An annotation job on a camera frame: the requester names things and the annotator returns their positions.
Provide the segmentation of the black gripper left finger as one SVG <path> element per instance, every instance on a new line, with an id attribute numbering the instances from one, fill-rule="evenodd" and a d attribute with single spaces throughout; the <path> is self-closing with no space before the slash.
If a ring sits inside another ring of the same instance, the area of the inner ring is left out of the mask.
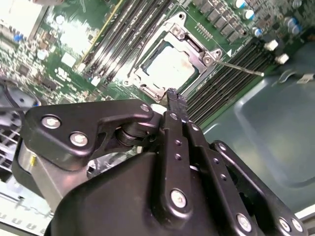
<path id="1" fill-rule="evenodd" d="M 189 180 L 189 142 L 194 124 L 186 100 L 167 91 L 168 109 L 160 114 L 139 99 L 33 107 L 22 122 L 13 174 L 26 188 L 42 195 L 53 220 L 103 218 L 123 204 L 118 188 L 100 189 L 100 178 L 88 179 L 91 160 L 134 146 L 141 157 L 158 160 L 156 192 L 151 210 L 160 221 L 188 221 L 193 213 Z"/>

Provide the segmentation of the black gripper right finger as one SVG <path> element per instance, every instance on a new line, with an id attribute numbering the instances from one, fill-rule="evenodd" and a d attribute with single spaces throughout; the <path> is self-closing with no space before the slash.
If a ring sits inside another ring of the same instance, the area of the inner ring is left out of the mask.
<path id="1" fill-rule="evenodd" d="M 276 194 L 222 141 L 208 143 L 187 115 L 179 95 L 178 111 L 194 163 L 208 193 L 220 236 L 306 236 L 308 230 Z"/>

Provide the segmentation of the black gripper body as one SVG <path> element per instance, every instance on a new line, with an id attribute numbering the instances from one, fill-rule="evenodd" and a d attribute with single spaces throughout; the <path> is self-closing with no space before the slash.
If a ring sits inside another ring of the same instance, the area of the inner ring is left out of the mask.
<path id="1" fill-rule="evenodd" d="M 216 197 L 190 171 L 192 217 L 172 229 L 152 212 L 158 198 L 160 159 L 141 154 L 71 190 L 48 226 L 50 236 L 234 236 Z"/>

